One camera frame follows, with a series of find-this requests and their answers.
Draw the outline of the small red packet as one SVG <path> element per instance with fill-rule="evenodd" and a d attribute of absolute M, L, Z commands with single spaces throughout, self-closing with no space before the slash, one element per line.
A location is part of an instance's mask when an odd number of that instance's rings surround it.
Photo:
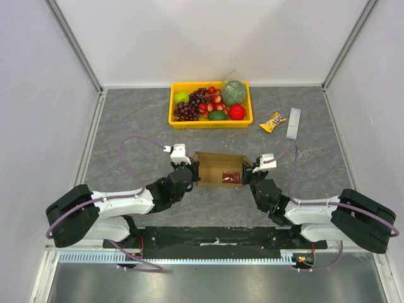
<path fill-rule="evenodd" d="M 239 184 L 241 182 L 241 173 L 240 172 L 222 172 L 222 182 L 224 184 Z"/>

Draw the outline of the brown cardboard box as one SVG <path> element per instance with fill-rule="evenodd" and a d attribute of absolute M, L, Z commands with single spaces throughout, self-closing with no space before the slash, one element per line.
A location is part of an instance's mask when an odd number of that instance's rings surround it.
<path fill-rule="evenodd" d="M 228 153 L 212 153 L 196 151 L 193 159 L 200 162 L 199 176 L 197 182 L 199 187 L 241 187 L 242 184 L 224 184 L 222 182 L 222 172 L 240 172 L 242 177 L 242 161 L 251 162 L 245 155 Z"/>

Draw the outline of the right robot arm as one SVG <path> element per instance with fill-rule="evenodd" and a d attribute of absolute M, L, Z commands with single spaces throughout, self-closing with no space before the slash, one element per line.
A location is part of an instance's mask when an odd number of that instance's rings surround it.
<path fill-rule="evenodd" d="M 352 241 L 376 254 L 387 251 L 390 238 L 399 231 L 396 214 L 389 208 L 353 190 L 344 189 L 332 198 L 303 200 L 286 196 L 267 179 L 274 167 L 258 159 L 242 162 L 242 183 L 248 185 L 258 210 L 279 226 L 289 226 L 289 241 L 296 248 L 310 242 Z"/>

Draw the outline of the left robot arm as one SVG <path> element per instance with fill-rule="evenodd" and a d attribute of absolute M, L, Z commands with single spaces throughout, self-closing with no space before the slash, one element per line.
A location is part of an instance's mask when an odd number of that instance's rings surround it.
<path fill-rule="evenodd" d="M 45 211 L 49 229 L 46 237 L 58 248 L 82 240 L 112 240 L 125 248 L 138 243 L 131 215 L 165 211 L 193 189 L 199 181 L 199 163 L 172 163 L 173 171 L 134 191 L 106 193 L 80 184 L 53 202 Z"/>

